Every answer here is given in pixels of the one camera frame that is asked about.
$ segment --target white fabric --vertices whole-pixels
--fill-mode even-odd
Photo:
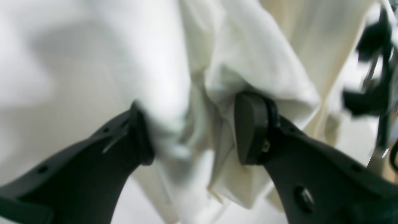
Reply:
[[[270,206],[258,199],[272,188],[265,170],[238,162],[234,96],[249,90],[271,97],[307,134],[349,151],[357,142],[338,139],[341,122],[345,136],[353,134],[340,94],[373,2],[3,0],[0,184],[89,136],[138,98],[157,159],[133,177],[160,215],[142,223],[214,223],[223,212],[231,218],[220,224],[267,216],[286,222],[261,211]],[[369,146],[373,135],[366,133]],[[131,181],[114,223],[141,221],[138,213],[121,218],[136,209],[122,199],[136,190]],[[240,216],[230,200],[254,212]]]

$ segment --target wrinkled cloth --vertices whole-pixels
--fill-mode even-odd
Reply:
[[[374,2],[4,1],[1,184],[138,99],[156,161],[134,178],[164,222],[252,208],[271,180],[238,161],[235,94],[270,97],[309,136],[343,145],[342,70]]]

